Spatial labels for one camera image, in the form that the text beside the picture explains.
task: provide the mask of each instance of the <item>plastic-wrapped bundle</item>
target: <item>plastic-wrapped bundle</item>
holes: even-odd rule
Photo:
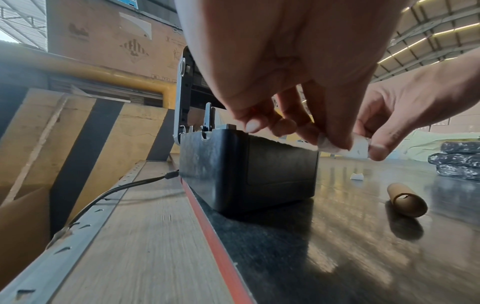
[[[444,153],[480,154],[480,141],[447,141],[440,151]]]
[[[437,165],[436,172],[441,176],[480,180],[480,168]]]
[[[428,162],[433,165],[454,165],[480,168],[480,154],[435,153],[428,157]]]

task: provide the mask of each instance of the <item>red edge strip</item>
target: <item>red edge strip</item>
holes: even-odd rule
[[[180,181],[233,301],[239,304],[253,303],[237,269],[232,264],[232,260],[230,260],[229,254],[215,233],[214,228],[210,225],[209,219],[202,210],[202,207],[200,207],[192,190],[184,180],[180,179]]]

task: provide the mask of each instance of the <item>cardboard tube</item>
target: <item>cardboard tube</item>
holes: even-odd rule
[[[393,209],[400,214],[408,217],[420,217],[429,209],[424,199],[404,184],[393,183],[386,190]]]

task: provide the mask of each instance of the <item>black stripe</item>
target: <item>black stripe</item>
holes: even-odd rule
[[[174,146],[174,118],[175,110],[168,109],[160,130],[155,137],[147,160],[167,161]]]
[[[50,190],[50,233],[63,228],[124,104],[97,99]]]
[[[0,84],[0,139],[5,134],[29,89]]]

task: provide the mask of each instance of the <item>yellow beam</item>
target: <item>yellow beam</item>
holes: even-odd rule
[[[37,51],[11,43],[0,43],[0,61],[131,89],[162,93],[163,107],[168,109],[175,108],[176,85],[173,83],[121,70],[86,64],[72,58]]]

